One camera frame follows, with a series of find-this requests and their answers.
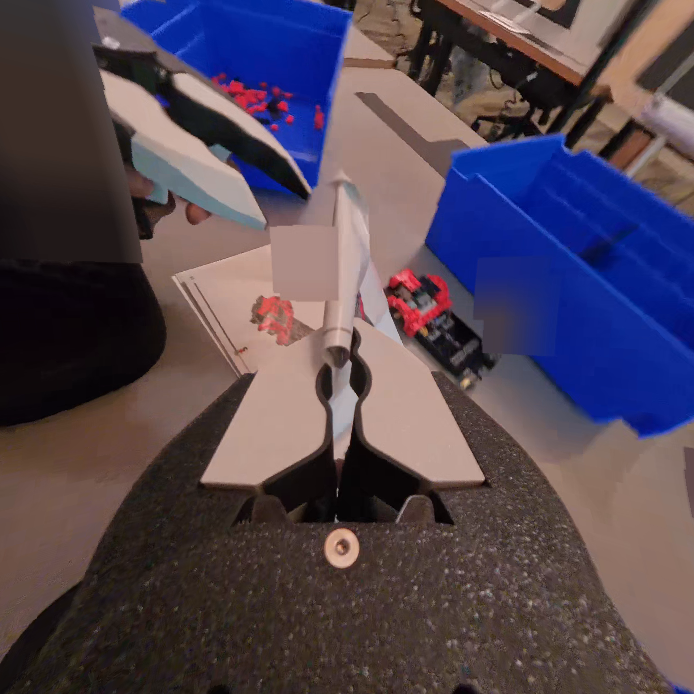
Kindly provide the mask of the red and black lego car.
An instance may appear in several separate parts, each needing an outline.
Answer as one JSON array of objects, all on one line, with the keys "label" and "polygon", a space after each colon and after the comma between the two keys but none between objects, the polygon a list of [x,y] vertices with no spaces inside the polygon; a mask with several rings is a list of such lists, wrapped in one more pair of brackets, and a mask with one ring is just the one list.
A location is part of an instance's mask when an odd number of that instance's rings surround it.
[{"label": "red and black lego car", "polygon": [[438,275],[404,269],[391,277],[386,298],[395,324],[461,389],[472,389],[501,360],[501,354],[487,351],[481,336],[453,312],[447,283]]}]

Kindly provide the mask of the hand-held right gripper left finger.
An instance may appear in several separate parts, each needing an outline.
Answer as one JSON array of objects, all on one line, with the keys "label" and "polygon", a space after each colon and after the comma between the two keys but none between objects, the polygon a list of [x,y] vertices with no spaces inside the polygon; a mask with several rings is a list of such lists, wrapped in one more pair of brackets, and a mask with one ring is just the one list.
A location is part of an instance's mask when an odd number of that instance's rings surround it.
[{"label": "hand-held right gripper left finger", "polygon": [[333,440],[333,370],[324,333],[314,331],[261,364],[232,416],[201,484],[261,490],[262,485]]}]

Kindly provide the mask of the person's left hand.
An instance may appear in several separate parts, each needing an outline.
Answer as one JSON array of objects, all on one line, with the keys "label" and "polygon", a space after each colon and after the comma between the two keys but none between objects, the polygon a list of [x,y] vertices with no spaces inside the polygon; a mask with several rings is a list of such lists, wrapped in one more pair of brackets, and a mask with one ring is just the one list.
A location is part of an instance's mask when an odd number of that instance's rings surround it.
[{"label": "person's left hand", "polygon": [[[130,195],[134,198],[148,199],[153,195],[155,184],[150,179],[144,177],[131,166],[125,164],[126,178]],[[193,203],[186,203],[185,216],[191,225],[195,226],[209,219],[211,213]]]}]

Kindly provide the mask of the pile of red lego pieces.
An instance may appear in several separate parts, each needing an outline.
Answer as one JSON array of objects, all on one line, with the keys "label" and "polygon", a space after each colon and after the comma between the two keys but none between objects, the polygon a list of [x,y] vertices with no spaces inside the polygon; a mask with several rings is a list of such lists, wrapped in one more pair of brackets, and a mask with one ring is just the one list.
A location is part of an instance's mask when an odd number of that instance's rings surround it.
[{"label": "pile of red lego pieces", "polygon": [[291,126],[296,121],[294,95],[277,85],[259,82],[257,87],[248,86],[223,72],[213,75],[211,80],[245,113],[273,132],[278,132],[282,124]]}]

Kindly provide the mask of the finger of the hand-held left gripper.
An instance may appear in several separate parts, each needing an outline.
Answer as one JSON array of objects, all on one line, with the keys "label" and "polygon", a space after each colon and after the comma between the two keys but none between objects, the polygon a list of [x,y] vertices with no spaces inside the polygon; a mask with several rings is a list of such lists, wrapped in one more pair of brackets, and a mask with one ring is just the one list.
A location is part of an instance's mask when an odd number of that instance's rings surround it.
[{"label": "finger of the hand-held left gripper", "polygon": [[218,217],[257,230],[267,222],[245,178],[175,124],[144,87],[100,70],[112,120],[129,139],[133,168],[155,184]]},{"label": "finger of the hand-held left gripper", "polygon": [[285,147],[230,99],[188,73],[164,79],[169,117],[206,146],[219,145],[287,191],[308,199],[312,187]]}]

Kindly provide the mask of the black dimpled cushion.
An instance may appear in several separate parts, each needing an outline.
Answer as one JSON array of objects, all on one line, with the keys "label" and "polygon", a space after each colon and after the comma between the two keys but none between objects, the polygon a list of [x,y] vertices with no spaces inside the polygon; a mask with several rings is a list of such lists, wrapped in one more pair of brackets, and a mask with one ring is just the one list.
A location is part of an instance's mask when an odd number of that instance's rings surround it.
[{"label": "black dimpled cushion", "polygon": [[50,603],[13,642],[1,660],[1,693],[6,693],[29,667],[70,610],[82,583]]},{"label": "black dimpled cushion", "polygon": [[71,410],[132,384],[167,326],[141,264],[1,261],[1,426]]}]

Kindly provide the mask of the blue divided plastic bin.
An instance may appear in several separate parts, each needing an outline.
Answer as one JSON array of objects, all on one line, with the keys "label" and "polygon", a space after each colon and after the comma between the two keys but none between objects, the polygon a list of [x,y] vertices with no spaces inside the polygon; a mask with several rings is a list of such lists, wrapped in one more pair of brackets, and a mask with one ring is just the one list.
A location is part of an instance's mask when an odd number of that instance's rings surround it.
[{"label": "blue divided plastic bin", "polygon": [[533,359],[593,421],[693,421],[693,221],[602,159],[561,135],[458,152],[425,245],[487,349]]}]

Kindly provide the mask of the wooden office desk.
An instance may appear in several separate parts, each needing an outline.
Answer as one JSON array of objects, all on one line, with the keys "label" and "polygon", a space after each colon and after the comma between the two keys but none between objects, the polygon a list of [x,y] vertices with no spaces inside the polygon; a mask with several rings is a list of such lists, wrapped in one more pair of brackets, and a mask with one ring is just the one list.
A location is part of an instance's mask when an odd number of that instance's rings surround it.
[{"label": "wooden office desk", "polygon": [[429,74],[421,85],[438,91],[453,45],[453,31],[478,29],[536,64],[578,85],[600,53],[610,22],[597,1],[421,1],[420,38],[438,38]]}]

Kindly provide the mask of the tilted wooden-edged black board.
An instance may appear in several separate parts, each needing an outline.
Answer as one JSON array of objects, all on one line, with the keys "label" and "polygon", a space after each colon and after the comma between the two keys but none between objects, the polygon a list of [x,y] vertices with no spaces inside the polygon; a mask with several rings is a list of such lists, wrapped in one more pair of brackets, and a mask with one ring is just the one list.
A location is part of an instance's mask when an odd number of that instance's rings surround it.
[{"label": "tilted wooden-edged black board", "polygon": [[693,20],[692,1],[660,1],[612,58],[598,82],[630,117],[639,116],[651,93],[637,85],[640,75]]}]

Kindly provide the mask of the white bar lamp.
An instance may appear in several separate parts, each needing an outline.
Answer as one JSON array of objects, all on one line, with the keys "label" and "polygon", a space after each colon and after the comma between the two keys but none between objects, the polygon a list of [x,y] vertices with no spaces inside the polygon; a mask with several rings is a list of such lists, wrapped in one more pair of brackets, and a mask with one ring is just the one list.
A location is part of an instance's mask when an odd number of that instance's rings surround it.
[{"label": "white bar lamp", "polygon": [[693,149],[693,111],[655,94],[640,115],[645,125],[685,149]]}]

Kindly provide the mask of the grey tape strip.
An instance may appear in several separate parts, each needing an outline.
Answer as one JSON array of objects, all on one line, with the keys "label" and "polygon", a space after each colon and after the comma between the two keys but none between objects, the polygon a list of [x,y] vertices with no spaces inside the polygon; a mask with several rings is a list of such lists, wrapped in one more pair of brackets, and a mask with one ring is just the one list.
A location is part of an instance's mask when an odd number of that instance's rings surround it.
[{"label": "grey tape strip", "polygon": [[459,117],[421,89],[393,94],[356,91],[355,96],[441,178],[446,178],[458,153],[488,146]]}]

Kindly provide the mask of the lego instruction booklet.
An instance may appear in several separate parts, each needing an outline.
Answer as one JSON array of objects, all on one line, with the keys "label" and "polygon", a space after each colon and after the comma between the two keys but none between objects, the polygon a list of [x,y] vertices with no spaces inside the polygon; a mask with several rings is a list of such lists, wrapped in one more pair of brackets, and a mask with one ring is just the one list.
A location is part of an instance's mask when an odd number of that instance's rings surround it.
[{"label": "lego instruction booklet", "polygon": [[402,344],[370,258],[367,204],[345,174],[333,185],[329,226],[275,227],[269,245],[174,276],[241,376],[255,375],[278,348],[323,331],[333,370],[332,442],[352,429],[357,403],[349,385],[354,323]]}]

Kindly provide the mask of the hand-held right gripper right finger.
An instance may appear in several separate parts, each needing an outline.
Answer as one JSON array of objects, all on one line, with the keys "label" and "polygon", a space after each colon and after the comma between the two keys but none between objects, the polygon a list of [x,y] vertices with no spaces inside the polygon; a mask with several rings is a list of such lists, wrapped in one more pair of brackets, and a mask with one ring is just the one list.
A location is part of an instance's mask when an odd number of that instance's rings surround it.
[{"label": "hand-held right gripper right finger", "polygon": [[357,395],[346,451],[346,513],[449,514],[440,493],[480,487],[485,476],[433,372],[364,321],[352,334]]}]

